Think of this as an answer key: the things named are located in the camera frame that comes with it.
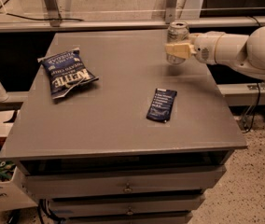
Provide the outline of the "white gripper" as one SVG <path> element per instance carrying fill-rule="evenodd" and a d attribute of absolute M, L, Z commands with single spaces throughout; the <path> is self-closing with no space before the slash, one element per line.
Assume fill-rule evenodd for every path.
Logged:
<path fill-rule="evenodd" d="M 216 64 L 216 45 L 224 32 L 191 33 L 188 39 L 194 42 L 167 43 L 165 51 L 169 57 L 189 59 L 192 55 L 200 63 Z"/>

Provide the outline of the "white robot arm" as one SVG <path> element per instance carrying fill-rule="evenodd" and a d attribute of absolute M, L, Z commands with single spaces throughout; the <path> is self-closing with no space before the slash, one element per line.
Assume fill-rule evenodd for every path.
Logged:
<path fill-rule="evenodd" d="M 200 63 L 226 65 L 242 75 L 265 80 L 265 26 L 251 35 L 190 34 L 187 39 L 167 43 L 165 51 L 179 59 L 194 56 Z"/>

